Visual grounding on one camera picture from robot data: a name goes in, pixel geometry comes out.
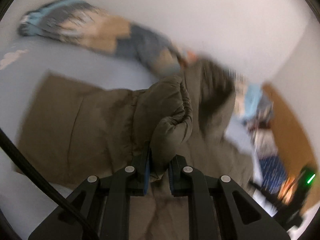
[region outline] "round metal pin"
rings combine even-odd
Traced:
[[[193,171],[193,168],[191,168],[190,166],[185,166],[185,167],[183,168],[183,171],[186,172],[186,173],[190,173],[190,172]]]
[[[87,178],[87,181],[90,183],[94,183],[97,181],[97,179],[98,179],[97,176],[92,175]]]
[[[124,169],[126,172],[134,172],[134,167],[133,166],[126,166]]]
[[[223,175],[223,176],[221,176],[221,180],[222,180],[223,182],[226,182],[226,183],[228,183],[228,182],[231,181],[231,179],[230,179],[230,177],[229,177],[228,175]]]

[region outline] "black cable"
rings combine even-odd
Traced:
[[[9,156],[15,165],[49,198],[70,213],[82,225],[90,240],[99,240],[97,233],[90,226],[81,213],[71,205],[41,174],[28,162],[22,153],[15,147],[0,128],[0,147]]]

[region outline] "green light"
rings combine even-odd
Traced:
[[[307,182],[307,183],[309,184],[309,183],[313,180],[313,178],[314,178],[315,176],[316,176],[316,175],[315,175],[315,174],[313,174],[313,175],[312,175],[312,177],[308,180],[308,182]]]

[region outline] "brown garment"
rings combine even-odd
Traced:
[[[146,197],[131,198],[129,239],[188,239],[188,200],[171,196],[165,171],[179,154],[205,175],[227,174],[247,190],[251,157],[223,138],[234,102],[232,80],[208,60],[138,91],[104,91],[49,75],[19,149],[48,181],[74,188],[123,168],[149,140],[153,182]]]

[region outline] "light blue fabric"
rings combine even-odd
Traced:
[[[249,120],[257,114],[258,104],[262,97],[262,89],[260,85],[249,84],[247,93],[244,97],[245,113],[243,119]]]

